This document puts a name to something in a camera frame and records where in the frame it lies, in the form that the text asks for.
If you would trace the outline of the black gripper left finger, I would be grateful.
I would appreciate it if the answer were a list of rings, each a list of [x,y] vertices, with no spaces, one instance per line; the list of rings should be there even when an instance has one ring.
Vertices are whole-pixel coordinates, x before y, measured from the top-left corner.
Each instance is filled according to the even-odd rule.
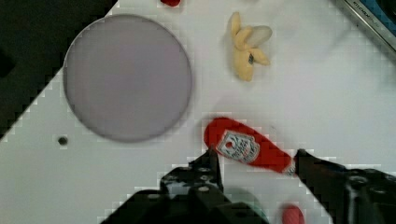
[[[160,181],[160,191],[174,198],[187,195],[194,187],[206,185],[224,190],[218,153],[211,147],[187,166],[179,166],[164,175]]]

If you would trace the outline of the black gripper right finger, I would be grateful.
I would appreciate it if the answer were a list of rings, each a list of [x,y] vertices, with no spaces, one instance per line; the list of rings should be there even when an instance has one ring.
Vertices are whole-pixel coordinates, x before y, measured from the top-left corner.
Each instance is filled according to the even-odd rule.
[[[296,175],[333,224],[396,224],[396,180],[376,169],[348,169],[304,149],[294,157]]]

